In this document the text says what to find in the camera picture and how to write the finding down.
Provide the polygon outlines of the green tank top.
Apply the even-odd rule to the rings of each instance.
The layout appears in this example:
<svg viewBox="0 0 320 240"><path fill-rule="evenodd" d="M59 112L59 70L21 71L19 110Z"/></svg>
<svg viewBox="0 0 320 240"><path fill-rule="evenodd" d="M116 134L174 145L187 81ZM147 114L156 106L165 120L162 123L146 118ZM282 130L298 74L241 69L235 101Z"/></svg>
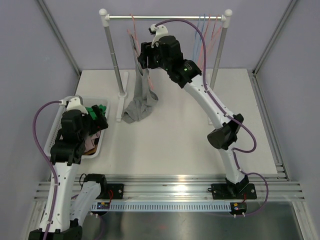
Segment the green tank top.
<svg viewBox="0 0 320 240"><path fill-rule="evenodd" d="M93 120L97 120L101 116L105 116L107 107L105 105L93 105L91 107L85 107L88 114L91 116Z"/></svg>

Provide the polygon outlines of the mauve pink tank top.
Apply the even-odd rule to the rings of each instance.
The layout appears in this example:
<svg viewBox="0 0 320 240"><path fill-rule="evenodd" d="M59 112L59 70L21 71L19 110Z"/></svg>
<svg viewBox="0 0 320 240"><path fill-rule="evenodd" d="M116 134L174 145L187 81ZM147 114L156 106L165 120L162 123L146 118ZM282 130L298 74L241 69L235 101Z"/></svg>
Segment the mauve pink tank top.
<svg viewBox="0 0 320 240"><path fill-rule="evenodd" d="M97 145L97 143L99 141L100 135L101 135L101 133L97 132L93 135L88 135L85 138L85 142L84 142L85 143L85 152L88 152L88 151L95 148L95 146Z"/></svg>

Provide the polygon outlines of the brown tank top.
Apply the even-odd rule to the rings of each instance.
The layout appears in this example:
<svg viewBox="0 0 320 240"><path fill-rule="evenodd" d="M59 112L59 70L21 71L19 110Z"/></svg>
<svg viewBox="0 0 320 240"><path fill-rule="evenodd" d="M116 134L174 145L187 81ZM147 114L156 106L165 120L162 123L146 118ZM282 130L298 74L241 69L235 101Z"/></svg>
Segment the brown tank top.
<svg viewBox="0 0 320 240"><path fill-rule="evenodd" d="M83 155L84 156L92 156L92 155L94 155L96 153L96 151L97 151L97 148L93 148L93 149L85 152Z"/></svg>

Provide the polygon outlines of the blue hanger of mauve top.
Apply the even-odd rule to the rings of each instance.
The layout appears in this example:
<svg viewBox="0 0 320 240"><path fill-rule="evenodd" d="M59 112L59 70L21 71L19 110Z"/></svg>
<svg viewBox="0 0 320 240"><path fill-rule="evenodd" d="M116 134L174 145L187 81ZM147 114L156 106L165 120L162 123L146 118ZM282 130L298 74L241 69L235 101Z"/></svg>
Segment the blue hanger of mauve top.
<svg viewBox="0 0 320 240"><path fill-rule="evenodd" d="M206 22L206 15L204 14L203 17L201 18L201 28L200 28L200 32L203 35L204 34L204 27L205 27L205 22ZM198 61L198 57L199 57L199 48L201 47L202 43L201 43L201 37L199 39L199 43L198 43L198 51L197 51L197 58L196 58L196 62Z"/></svg>

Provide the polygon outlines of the blue hanger of green top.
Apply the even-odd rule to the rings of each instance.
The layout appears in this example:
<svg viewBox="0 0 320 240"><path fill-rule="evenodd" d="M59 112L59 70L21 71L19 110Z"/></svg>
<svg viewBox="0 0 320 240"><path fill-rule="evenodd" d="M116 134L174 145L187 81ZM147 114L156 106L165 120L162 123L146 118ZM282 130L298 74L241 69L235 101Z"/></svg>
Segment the blue hanger of green top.
<svg viewBox="0 0 320 240"><path fill-rule="evenodd" d="M198 30L200 30L200 28L201 28L201 21L202 21L202 18L200 17L200 18L198 19L198 22L197 22L197 29L198 29ZM193 44L193 53L192 53L192 60L193 60L194 62L197 61L199 41L200 41L199 33L198 33L197 31L195 31L195 34L194 34L194 44Z"/></svg>

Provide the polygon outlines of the pink hanger of black top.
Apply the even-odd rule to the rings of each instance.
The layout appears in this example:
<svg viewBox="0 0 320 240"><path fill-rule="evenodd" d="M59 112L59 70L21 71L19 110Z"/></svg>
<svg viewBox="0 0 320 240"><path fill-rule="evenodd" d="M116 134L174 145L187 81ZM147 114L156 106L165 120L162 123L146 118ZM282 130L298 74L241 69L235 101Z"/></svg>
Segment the pink hanger of black top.
<svg viewBox="0 0 320 240"><path fill-rule="evenodd" d="M218 40L218 37L220 36L220 33L222 31L222 24L218 23L218 20L215 19L213 21L213 27L212 27L212 31L209 35L209 27L211 25L211 20L209 19L207 22L207 25L205 26L204 32L203 32L203 37L206 40L208 36L210 36L209 38L209 42L206 43L206 56L209 57L212 52L213 49L215 47L215 44ZM200 52L199 52L199 56L198 56L198 66L203 69L204 67L204 48L203 45L201 45L200 47Z"/></svg>

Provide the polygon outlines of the pink hanger of brown top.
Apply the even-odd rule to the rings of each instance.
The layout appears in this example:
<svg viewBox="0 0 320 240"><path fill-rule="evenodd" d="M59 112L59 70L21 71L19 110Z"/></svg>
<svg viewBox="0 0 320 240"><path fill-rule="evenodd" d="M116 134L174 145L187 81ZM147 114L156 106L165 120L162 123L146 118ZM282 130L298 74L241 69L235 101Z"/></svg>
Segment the pink hanger of brown top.
<svg viewBox="0 0 320 240"><path fill-rule="evenodd" d="M204 33L202 35L206 43L208 43L210 29L211 29L211 15L209 14L205 19ZM197 64L200 68L203 67L203 52L204 52L204 48L201 40L201 47L199 48L198 58L197 58Z"/></svg>

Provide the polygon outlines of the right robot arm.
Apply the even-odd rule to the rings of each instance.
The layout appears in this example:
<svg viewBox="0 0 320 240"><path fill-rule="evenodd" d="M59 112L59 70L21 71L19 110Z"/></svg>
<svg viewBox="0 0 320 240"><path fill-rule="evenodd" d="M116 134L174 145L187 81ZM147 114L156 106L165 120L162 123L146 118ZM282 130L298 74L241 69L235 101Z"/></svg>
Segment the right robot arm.
<svg viewBox="0 0 320 240"><path fill-rule="evenodd" d="M244 118L240 113L227 111L215 98L202 71L192 60L183 57L179 41L167 35L156 43L143 42L138 62L143 69L165 70L169 78L190 94L211 120L214 130L207 135L207 140L218 150L226 172L225 183L213 183L209 188L213 199L257 199L254 184L239 171L232 152Z"/></svg>

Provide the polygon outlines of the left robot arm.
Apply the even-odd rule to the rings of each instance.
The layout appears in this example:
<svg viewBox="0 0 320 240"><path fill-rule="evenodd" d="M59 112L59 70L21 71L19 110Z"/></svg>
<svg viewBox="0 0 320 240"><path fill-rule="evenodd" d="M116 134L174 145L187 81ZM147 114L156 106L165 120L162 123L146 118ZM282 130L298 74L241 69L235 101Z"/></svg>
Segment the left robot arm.
<svg viewBox="0 0 320 240"><path fill-rule="evenodd" d="M68 101L65 108L50 156L45 157L52 172L45 212L38 229L29 233L30 240L80 240L93 201L108 194L106 177L92 173L84 178L80 193L72 200L86 137L106 129L108 124L97 105L92 106L96 118L81 103Z"/></svg>

